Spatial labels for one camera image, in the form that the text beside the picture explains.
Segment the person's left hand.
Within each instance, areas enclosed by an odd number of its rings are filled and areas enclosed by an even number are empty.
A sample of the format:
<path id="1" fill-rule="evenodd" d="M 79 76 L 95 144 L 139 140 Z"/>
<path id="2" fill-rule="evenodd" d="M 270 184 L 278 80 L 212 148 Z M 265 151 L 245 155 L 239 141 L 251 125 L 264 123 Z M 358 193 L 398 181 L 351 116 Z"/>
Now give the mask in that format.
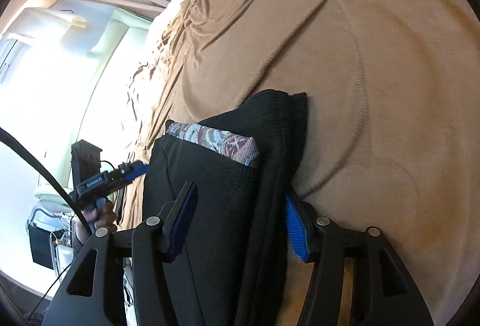
<path id="1" fill-rule="evenodd" d="M 114 205 L 110 201 L 106 201 L 102 210 L 83 210 L 82 214 L 85 217 L 86 222 L 88 224 L 93 224 L 95 229 L 105 227 L 112 233 L 118 230 L 118 227 L 115 224 L 116 214 L 114 211 Z M 86 241 L 88 241 L 89 233 L 87 233 L 86 228 L 77 217 L 73 219 L 72 227 L 74 230 L 72 244 L 77 248 L 81 248 Z"/>

